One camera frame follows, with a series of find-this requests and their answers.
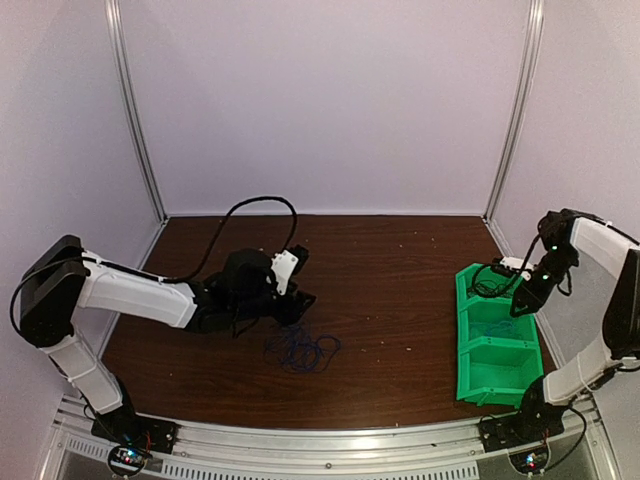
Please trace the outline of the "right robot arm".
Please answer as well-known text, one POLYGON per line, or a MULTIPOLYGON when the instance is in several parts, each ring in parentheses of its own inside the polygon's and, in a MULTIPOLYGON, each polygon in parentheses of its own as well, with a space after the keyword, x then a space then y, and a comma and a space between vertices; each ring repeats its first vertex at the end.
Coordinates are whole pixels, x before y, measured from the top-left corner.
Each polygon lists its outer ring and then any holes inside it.
POLYGON ((515 317, 544 313, 564 321, 563 366, 526 390, 512 430, 535 440, 582 392, 639 358, 639 242, 597 215, 563 208, 538 222, 541 257, 515 288, 515 317))

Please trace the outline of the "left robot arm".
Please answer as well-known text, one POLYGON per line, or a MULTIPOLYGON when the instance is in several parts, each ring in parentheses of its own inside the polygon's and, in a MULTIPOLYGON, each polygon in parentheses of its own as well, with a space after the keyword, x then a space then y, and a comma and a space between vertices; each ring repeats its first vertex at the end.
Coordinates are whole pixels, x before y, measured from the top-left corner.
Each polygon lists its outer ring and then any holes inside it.
POLYGON ((143 421, 124 407, 124 388, 74 327, 75 311, 106 310, 198 334, 230 330, 239 336, 264 317, 289 326, 316 300, 294 280, 308 258, 301 245, 274 256, 241 249, 228 255, 221 271, 195 281, 110 262, 65 235, 23 275, 9 318, 19 336, 48 355, 94 411, 105 415, 106 429, 133 444, 143 436, 143 421))

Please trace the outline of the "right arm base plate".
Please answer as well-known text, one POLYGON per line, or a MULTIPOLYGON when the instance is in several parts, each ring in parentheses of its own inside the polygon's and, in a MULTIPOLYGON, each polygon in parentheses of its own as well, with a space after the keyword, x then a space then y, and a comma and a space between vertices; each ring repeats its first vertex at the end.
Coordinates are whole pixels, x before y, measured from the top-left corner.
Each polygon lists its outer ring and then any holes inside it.
POLYGON ((485 453, 506 450, 510 465, 527 477, 543 474, 551 466, 551 437, 564 432, 566 407, 544 406, 533 411, 495 417, 483 416, 478 432, 485 453))

